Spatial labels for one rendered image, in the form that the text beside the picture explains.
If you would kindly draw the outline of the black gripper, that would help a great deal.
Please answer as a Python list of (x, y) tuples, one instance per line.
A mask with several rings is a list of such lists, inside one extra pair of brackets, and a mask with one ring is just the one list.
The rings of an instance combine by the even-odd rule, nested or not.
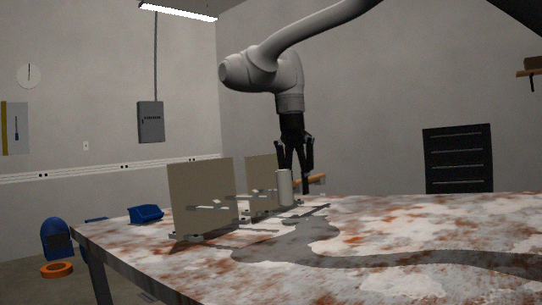
[[(310, 170), (314, 169), (314, 137), (307, 136), (305, 133), (303, 113), (279, 115), (279, 126), (281, 137), (277, 141), (274, 141), (279, 169), (292, 169), (292, 155), (295, 148), (301, 166), (302, 195), (309, 194), (308, 176), (310, 175)], [(304, 153), (304, 141), (306, 143), (307, 159)], [(283, 143), (285, 144), (285, 153)]]

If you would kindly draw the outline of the dark blue plastic stacking bin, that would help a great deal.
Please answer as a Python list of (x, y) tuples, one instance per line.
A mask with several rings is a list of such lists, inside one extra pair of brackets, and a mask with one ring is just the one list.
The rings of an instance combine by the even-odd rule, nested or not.
[[(133, 210), (137, 209), (137, 210)], [(144, 204), (132, 208), (127, 208), (130, 214), (130, 222), (135, 224), (145, 224), (155, 220), (159, 220), (163, 217), (164, 212), (156, 204)], [(139, 213), (138, 213), (139, 211)], [(142, 217), (141, 217), (141, 215)], [(154, 215), (156, 214), (156, 215)], [(151, 215), (151, 217), (147, 217)]]

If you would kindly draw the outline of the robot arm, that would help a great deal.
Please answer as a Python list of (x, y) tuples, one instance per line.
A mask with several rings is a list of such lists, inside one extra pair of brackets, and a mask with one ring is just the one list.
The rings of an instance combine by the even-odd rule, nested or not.
[[(298, 53), (289, 47), (343, 25), (382, 1), (342, 0), (300, 19), (260, 45), (249, 46), (224, 58), (218, 67), (218, 77), (224, 86), (234, 91), (273, 93), (276, 114), (304, 113), (303, 68)], [(486, 1), (542, 37), (542, 0)]]

